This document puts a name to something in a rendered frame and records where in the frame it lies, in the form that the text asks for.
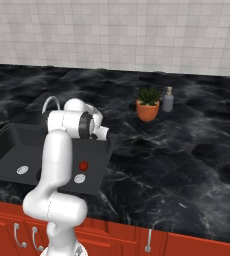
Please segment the dark grey sink basin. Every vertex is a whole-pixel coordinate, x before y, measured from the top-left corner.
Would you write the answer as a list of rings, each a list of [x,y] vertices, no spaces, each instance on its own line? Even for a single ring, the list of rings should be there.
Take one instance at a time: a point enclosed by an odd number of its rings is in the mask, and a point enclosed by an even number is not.
[[[0,129],[0,180],[36,186],[44,140],[38,125],[8,123]],[[73,139],[72,178],[59,191],[97,195],[116,140],[117,135],[113,133],[106,141]],[[87,171],[79,170],[81,161],[89,164]]]

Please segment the narrow red cupboard door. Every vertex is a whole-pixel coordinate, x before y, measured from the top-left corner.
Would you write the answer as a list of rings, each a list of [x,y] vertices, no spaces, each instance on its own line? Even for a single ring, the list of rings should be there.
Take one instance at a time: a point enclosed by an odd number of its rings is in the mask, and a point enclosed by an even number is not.
[[[151,237],[151,252],[145,252],[149,229],[140,228],[139,256],[164,256],[168,235],[166,232],[153,230]]]

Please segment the green plant in orange pot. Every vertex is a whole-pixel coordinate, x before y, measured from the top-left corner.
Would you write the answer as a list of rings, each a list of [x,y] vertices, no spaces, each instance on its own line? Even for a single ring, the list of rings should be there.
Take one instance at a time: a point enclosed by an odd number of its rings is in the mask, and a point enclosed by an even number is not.
[[[136,112],[140,120],[153,121],[159,111],[160,93],[151,85],[149,88],[141,88],[136,100]]]

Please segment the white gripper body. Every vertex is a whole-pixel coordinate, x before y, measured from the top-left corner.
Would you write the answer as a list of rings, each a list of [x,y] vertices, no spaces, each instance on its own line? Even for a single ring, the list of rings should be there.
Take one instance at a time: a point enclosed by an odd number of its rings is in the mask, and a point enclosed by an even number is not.
[[[94,130],[92,133],[92,138],[94,140],[106,141],[109,136],[109,128],[100,126]]]

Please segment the curved silver faucet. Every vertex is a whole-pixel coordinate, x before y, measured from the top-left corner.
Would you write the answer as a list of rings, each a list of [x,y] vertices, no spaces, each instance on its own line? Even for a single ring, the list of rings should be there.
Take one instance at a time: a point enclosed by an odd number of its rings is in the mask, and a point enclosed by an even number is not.
[[[58,100],[58,98],[56,96],[50,96],[48,97],[44,104],[43,104],[43,107],[42,107],[42,111],[41,111],[41,114],[43,115],[46,110],[47,110],[47,107],[48,107],[48,104],[51,102],[51,101],[54,101],[56,103],[56,107],[57,107],[57,111],[61,111],[61,106],[60,106],[60,102]]]

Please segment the grey soap dispenser bottle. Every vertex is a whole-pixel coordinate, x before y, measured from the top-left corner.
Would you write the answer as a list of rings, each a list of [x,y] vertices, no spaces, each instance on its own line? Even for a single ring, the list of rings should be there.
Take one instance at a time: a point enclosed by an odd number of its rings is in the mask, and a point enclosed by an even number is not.
[[[172,87],[167,87],[167,92],[163,97],[162,108],[164,112],[171,112],[173,109],[174,96],[172,95]]]

